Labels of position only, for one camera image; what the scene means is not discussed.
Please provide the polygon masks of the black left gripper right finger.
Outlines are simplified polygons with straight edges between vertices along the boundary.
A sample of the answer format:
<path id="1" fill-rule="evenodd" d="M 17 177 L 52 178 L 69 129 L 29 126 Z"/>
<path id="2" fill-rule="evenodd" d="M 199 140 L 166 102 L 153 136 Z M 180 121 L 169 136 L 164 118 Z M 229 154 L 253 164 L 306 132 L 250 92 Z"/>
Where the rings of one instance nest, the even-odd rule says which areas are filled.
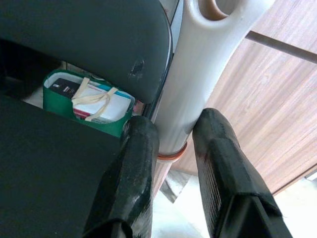
<path id="1" fill-rule="evenodd" d="M 192 136 L 210 237 L 290 238 L 272 193 L 225 116 L 203 109 Z"/>

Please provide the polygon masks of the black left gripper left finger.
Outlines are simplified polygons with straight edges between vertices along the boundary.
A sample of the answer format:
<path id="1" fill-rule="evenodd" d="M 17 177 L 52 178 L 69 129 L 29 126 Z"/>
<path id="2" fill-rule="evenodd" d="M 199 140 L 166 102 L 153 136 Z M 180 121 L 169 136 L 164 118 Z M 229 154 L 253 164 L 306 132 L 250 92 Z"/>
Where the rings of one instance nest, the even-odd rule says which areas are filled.
<path id="1" fill-rule="evenodd" d="M 123 128 L 117 158 L 104 172 L 85 224 L 85 238 L 149 238 L 159 136 L 146 117 Z"/>

